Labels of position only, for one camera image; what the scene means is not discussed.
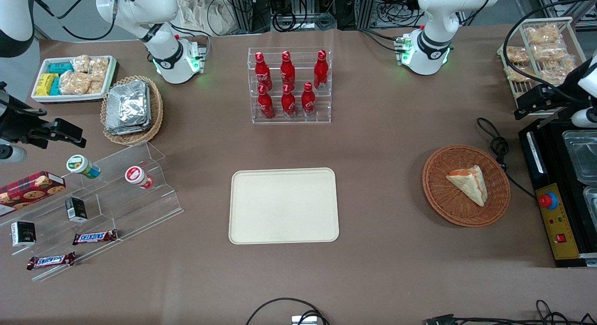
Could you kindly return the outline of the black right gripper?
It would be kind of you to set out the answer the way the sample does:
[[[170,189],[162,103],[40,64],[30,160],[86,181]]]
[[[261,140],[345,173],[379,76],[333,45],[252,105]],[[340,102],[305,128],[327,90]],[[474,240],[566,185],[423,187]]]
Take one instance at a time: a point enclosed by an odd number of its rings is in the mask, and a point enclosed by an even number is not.
[[[60,140],[79,148],[87,145],[83,130],[64,119],[56,119],[55,134],[51,129],[51,123],[38,113],[4,112],[0,117],[1,138],[13,144],[21,142],[47,149],[50,140]]]

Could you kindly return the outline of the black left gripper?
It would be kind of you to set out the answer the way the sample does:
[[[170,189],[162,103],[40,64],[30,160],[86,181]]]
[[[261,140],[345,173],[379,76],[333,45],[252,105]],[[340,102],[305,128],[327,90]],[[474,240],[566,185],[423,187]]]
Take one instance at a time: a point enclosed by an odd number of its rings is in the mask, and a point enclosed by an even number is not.
[[[577,111],[577,87],[573,84],[550,87],[545,83],[536,85],[519,96],[519,110],[514,111],[514,118],[548,118],[557,114],[560,119],[568,119]]]

